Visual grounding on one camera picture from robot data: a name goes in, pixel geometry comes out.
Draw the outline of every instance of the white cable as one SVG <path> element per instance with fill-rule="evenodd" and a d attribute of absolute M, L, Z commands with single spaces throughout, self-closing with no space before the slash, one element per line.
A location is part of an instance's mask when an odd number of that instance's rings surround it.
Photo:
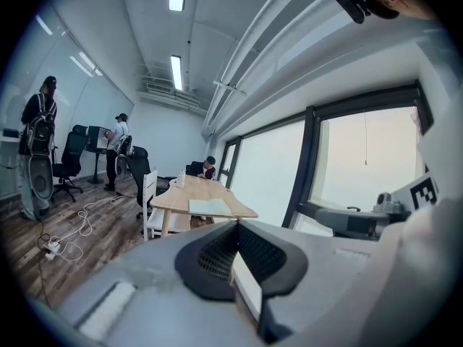
<path fill-rule="evenodd" d="M 87 206 L 89 205 L 96 205 L 100 202 L 104 202 L 106 200 L 109 200 L 109 203 L 111 203 L 112 205 L 116 205 L 117 204 L 117 200 L 119 198 L 123 198 L 124 195 L 121 195 L 120 197 L 111 197 L 111 198 L 105 198 L 103 200 L 97 200 L 96 202 L 91 202 L 91 203 L 87 203 L 83 209 L 81 211 L 79 211 L 77 213 L 77 215 L 79 217 L 81 217 L 83 220 L 82 220 L 82 225 L 80 226 L 80 228 L 78 228 L 76 231 L 73 231 L 71 234 L 67 234 L 66 236 L 62 237 L 62 238 L 59 238 L 58 236 L 51 236 L 50 239 L 48 240 L 49 244 L 54 242 L 54 241 L 59 241 L 60 243 L 65 240 L 66 238 L 68 238 L 69 236 L 71 235 L 74 235 L 75 233 L 79 233 L 79 235 L 81 236 L 89 236 L 90 234 L 92 234 L 92 231 L 93 231 L 93 227 L 92 225 L 90 224 L 90 221 L 88 220 L 88 211 L 86 210 Z M 85 225 L 88 224 L 90 226 L 90 231 L 86 234 L 84 234 L 82 232 L 82 230 L 84 229 Z M 73 260 L 70 260 L 68 258 L 66 258 L 65 256 L 63 256 L 63 253 L 64 251 L 66 251 L 66 248 L 69 244 L 72 244 L 73 246 L 77 247 L 78 249 L 80 249 L 81 253 L 80 253 L 80 256 L 76 259 L 73 259 Z M 76 243 L 74 243 L 73 241 L 68 241 L 66 243 L 66 245 L 64 246 L 63 250 L 60 251 L 60 252 L 56 252 L 56 255 L 60 256 L 63 260 L 66 260 L 68 262 L 74 262 L 74 261 L 78 261 L 82 258 L 82 256 L 84 255 L 84 251 L 82 250 L 82 248 L 80 248 Z"/>

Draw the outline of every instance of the black cap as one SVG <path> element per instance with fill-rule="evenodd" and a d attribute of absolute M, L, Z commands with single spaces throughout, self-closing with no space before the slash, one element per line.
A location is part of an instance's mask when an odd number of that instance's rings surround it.
<path fill-rule="evenodd" d="M 362 0 L 362 2 L 370 12 L 384 20 L 393 20 L 399 16 L 398 12 L 386 8 L 376 0 Z"/>
<path fill-rule="evenodd" d="M 127 122 L 129 117 L 127 117 L 127 115 L 125 113 L 121 113 L 118 116 L 116 116 L 116 119 L 122 119 L 122 121 Z"/>
<path fill-rule="evenodd" d="M 51 85 L 52 83 L 56 84 L 56 78 L 53 76 L 48 76 L 45 78 L 45 81 L 43 81 L 43 84 L 47 86 Z"/>

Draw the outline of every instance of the office chair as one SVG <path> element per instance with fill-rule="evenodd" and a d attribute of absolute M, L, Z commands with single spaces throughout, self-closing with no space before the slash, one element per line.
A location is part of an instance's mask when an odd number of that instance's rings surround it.
<path fill-rule="evenodd" d="M 80 156 L 84 151 L 84 148 L 87 144 L 87 137 L 85 133 L 79 132 L 70 132 L 67 135 L 66 146 L 64 147 L 63 156 L 61 157 L 61 163 L 55 163 L 55 157 L 53 156 L 53 176 L 59 178 L 59 184 L 55 184 L 53 195 L 51 196 L 51 201 L 54 201 L 54 196 L 59 193 L 61 190 L 65 191 L 68 195 L 71 196 L 72 201 L 75 202 L 74 195 L 70 190 L 79 190 L 80 193 L 83 193 L 82 188 L 76 187 L 71 181 L 70 176 L 76 176 L 80 172 Z M 69 180 L 71 185 L 66 184 L 66 180 Z"/>
<path fill-rule="evenodd" d="M 148 161 L 148 152 L 142 147 L 133 147 L 133 154 L 127 156 L 127 165 L 132 172 L 132 176 L 137 183 L 137 203 L 143 207 L 143 178 L 151 173 L 150 162 Z M 175 177 L 160 177 L 156 184 L 156 195 L 160 195 L 169 188 L 169 181 Z M 143 212 L 137 213 L 137 219 L 142 216 Z"/>
<path fill-rule="evenodd" d="M 81 134 L 81 135 L 86 135 L 87 134 L 87 127 L 76 124 L 74 127 L 72 127 L 72 131 L 76 132 L 78 134 Z"/>

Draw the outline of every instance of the jeans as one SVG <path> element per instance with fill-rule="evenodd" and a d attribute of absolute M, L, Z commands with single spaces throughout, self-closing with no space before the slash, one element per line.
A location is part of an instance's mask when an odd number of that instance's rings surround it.
<path fill-rule="evenodd" d="M 106 151 L 106 174 L 108 175 L 109 186 L 114 188 L 114 182 L 116 181 L 116 158 L 117 153 L 114 150 L 109 149 Z"/>
<path fill-rule="evenodd" d="M 48 200 L 41 200 L 32 192 L 29 181 L 29 160 L 30 155 L 20 155 L 20 176 L 22 181 L 21 208 L 29 219 L 36 220 L 33 200 L 37 202 L 37 206 L 41 210 L 48 208 Z"/>

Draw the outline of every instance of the notebook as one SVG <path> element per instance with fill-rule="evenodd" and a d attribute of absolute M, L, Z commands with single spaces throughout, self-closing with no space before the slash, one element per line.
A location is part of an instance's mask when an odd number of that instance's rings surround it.
<path fill-rule="evenodd" d="M 224 200 L 190 200 L 190 214 L 233 217 Z"/>

